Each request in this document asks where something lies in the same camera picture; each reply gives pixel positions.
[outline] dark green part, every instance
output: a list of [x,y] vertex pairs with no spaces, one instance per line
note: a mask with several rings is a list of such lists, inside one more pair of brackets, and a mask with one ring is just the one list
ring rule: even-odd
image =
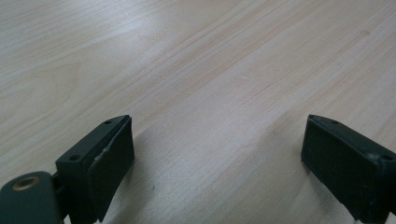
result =
[[54,224],[61,220],[50,174],[21,175],[2,187],[0,223]]
[[103,221],[134,160],[131,124],[127,115],[109,119],[56,161],[73,223]]
[[310,115],[301,157],[355,219],[385,223],[395,210],[396,154],[369,138]]

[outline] screw hole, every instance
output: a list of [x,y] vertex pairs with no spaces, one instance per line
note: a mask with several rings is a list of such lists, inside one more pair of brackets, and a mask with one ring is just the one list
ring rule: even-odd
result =
[[73,155],[69,158],[70,161],[76,161],[79,159],[79,155]]
[[393,157],[391,157],[389,155],[382,155],[381,158],[386,160],[386,161],[393,161]]
[[40,182],[40,178],[38,178],[37,176],[29,176],[22,180],[19,180],[12,186],[12,188],[16,191],[25,190],[38,184],[38,182]]

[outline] wooden table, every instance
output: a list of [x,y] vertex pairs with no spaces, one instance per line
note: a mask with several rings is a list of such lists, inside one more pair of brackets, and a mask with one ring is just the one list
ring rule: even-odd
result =
[[300,162],[304,126],[396,150],[396,1],[6,0],[0,85],[1,185],[129,114],[104,223],[355,223]]

